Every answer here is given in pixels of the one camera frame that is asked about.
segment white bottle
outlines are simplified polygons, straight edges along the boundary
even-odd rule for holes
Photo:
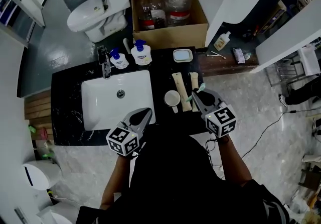
[[[146,41],[137,40],[134,48],[131,49],[136,64],[144,66],[151,63],[150,46],[145,45]]]
[[[117,69],[124,69],[129,65],[123,53],[118,53],[118,48],[112,49],[110,52],[110,61]]]
[[[221,51],[224,46],[230,41],[229,35],[231,32],[227,32],[226,34],[221,34],[220,37],[216,40],[214,47],[218,50]]]

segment soap dish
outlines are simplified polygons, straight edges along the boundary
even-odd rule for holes
[[[180,62],[191,62],[193,60],[193,53],[190,49],[177,49],[173,52],[174,61]]]

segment cup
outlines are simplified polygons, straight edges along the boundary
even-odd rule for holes
[[[164,102],[169,106],[173,108],[174,113],[178,113],[179,110],[177,109],[177,105],[181,101],[180,94],[175,90],[168,91],[164,96]]]

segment plastic bottle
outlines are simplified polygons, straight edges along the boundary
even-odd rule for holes
[[[129,65],[123,53],[118,53],[118,48],[112,49],[110,52],[110,61],[117,69],[124,69]]]
[[[220,37],[216,40],[214,47],[218,50],[221,51],[224,46],[230,41],[229,35],[231,32],[227,32],[226,34],[221,34]]]
[[[144,66],[151,63],[150,46],[145,45],[146,41],[137,40],[135,46],[131,49],[136,64]]]
[[[169,26],[183,26],[190,21],[192,0],[163,0]]]
[[[140,23],[143,29],[165,28],[166,16],[162,0],[140,0]]]

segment sink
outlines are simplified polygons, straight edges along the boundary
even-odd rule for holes
[[[150,124],[155,123],[148,70],[84,81],[81,97],[85,130],[111,129],[129,112],[145,107],[152,109]]]

